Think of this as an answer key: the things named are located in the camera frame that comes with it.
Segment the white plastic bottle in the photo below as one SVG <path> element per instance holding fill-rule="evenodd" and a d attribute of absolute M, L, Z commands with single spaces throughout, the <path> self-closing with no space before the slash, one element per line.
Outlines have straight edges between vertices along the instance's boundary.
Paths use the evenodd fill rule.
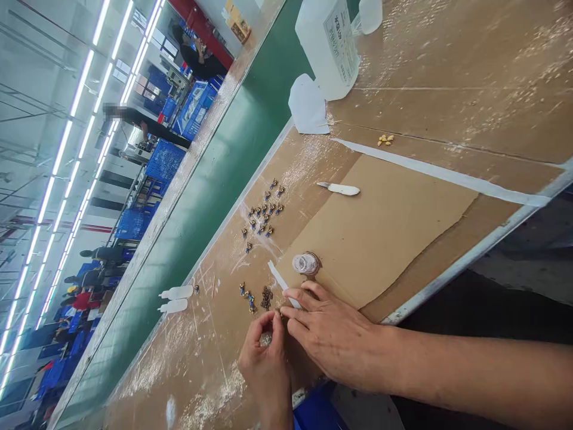
<path fill-rule="evenodd" d="M 177 299 L 185 299 L 187 297 L 191 297 L 193 295 L 193 286 L 192 285 L 182 285 L 181 287 L 173 287 L 169 290 L 163 291 L 159 297 L 162 299 L 170 299 L 170 300 L 177 300 Z"/>
<path fill-rule="evenodd" d="M 346 0 L 303 0 L 295 31 L 324 98 L 344 98 L 360 63 Z"/>
<path fill-rule="evenodd" d="M 161 305 L 157 310 L 165 312 L 166 314 L 173 314 L 187 309 L 187 299 L 170 300 L 169 302 Z"/>
<path fill-rule="evenodd" d="M 370 34 L 382 24 L 382 0 L 360 0 L 358 3 L 362 33 Z"/>

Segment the white paper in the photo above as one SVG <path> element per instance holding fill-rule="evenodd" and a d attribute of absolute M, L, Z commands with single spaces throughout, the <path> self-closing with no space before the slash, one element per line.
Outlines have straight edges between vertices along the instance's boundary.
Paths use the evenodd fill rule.
<path fill-rule="evenodd" d="M 300 134 L 330 133 L 326 123 L 326 102 L 318 85 L 306 73 L 294 81 L 288 107 Z"/>

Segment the blue storage bin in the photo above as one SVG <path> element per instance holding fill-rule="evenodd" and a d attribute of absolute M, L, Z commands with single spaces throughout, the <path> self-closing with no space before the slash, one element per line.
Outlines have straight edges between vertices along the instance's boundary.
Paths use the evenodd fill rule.
<path fill-rule="evenodd" d="M 164 188 L 163 185 L 168 185 L 175 176 L 184 156 L 185 150 L 164 139 L 159 139 L 151 159 L 147 163 L 145 174 L 159 179 L 163 183 L 162 188 Z"/>

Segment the label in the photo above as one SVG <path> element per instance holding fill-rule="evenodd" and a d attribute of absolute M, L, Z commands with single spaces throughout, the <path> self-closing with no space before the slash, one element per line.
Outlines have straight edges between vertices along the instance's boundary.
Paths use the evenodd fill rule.
<path fill-rule="evenodd" d="M 352 39 L 352 28 L 346 0 L 338 0 L 332 13 L 324 21 L 328 44 L 338 68 L 340 78 L 348 87 L 353 84 L 360 58 Z"/>

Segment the worker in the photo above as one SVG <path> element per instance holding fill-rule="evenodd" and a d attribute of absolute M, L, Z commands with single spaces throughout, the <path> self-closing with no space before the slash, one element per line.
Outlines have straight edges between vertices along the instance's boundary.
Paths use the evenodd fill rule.
<path fill-rule="evenodd" d="M 227 68 L 223 66 L 216 56 L 211 55 L 205 58 L 204 45 L 201 43 L 201 40 L 198 38 L 191 40 L 181 26 L 176 24 L 171 26 L 171 32 L 177 43 L 179 43 L 179 52 L 181 52 L 183 60 L 191 68 L 195 78 L 208 81 L 215 76 L 225 76 L 227 74 Z M 195 44 L 196 51 L 191 47 L 191 43 Z"/>
<path fill-rule="evenodd" d="M 100 302 L 90 302 L 91 292 L 82 291 L 75 297 L 70 297 L 60 303 L 60 306 L 71 306 L 78 311 L 87 311 L 88 309 L 97 309 Z"/>
<path fill-rule="evenodd" d="M 100 279 L 101 272 L 99 269 L 93 269 L 82 273 L 80 276 L 72 276 L 64 279 L 66 284 L 77 284 L 79 288 L 91 288 L 99 287 L 102 284 Z"/>
<path fill-rule="evenodd" d="M 175 145 L 179 145 L 185 149 L 188 149 L 189 146 L 191 146 L 190 141 L 184 137 L 170 132 L 163 125 L 154 119 L 149 118 L 147 115 L 141 113 L 139 110 L 134 109 L 133 107 L 118 106 L 112 103 L 106 103 L 103 106 L 103 113 L 105 121 L 119 119 L 120 121 L 133 125 L 134 127 L 141 128 L 145 140 L 147 140 L 147 134 L 151 133 L 154 136 L 165 139 L 166 141 Z"/>
<path fill-rule="evenodd" d="M 281 308 L 288 333 L 330 379 L 515 428 L 573 428 L 571 346 L 441 336 L 372 324 L 311 281 L 283 294 L 306 309 Z M 272 341 L 263 347 L 259 339 L 268 325 Z M 239 369 L 260 410 L 263 430 L 292 430 L 291 386 L 278 312 L 266 312 L 251 324 Z"/>
<path fill-rule="evenodd" d="M 82 257 L 91 257 L 94 260 L 120 265 L 124 262 L 124 247 L 99 247 L 93 251 L 85 250 L 79 253 Z"/>

